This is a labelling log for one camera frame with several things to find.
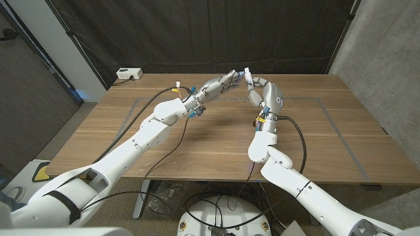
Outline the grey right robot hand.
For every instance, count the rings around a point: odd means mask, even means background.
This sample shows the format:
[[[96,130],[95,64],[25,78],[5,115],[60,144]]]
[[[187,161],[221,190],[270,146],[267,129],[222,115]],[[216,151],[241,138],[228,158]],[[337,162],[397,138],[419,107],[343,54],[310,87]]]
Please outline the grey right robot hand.
[[[262,107],[253,122],[255,130],[275,134],[283,106],[282,91],[274,83],[261,77],[253,77],[246,81],[249,101],[255,107]]]

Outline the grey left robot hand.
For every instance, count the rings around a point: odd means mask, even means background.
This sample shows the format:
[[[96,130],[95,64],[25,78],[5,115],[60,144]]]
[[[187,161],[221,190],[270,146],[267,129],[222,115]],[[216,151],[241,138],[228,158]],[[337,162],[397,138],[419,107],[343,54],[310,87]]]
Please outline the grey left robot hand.
[[[208,80],[186,99],[184,102],[186,110],[202,113],[205,110],[205,103],[212,102],[221,94],[238,88],[243,75],[243,71],[236,72],[233,69],[226,75]]]

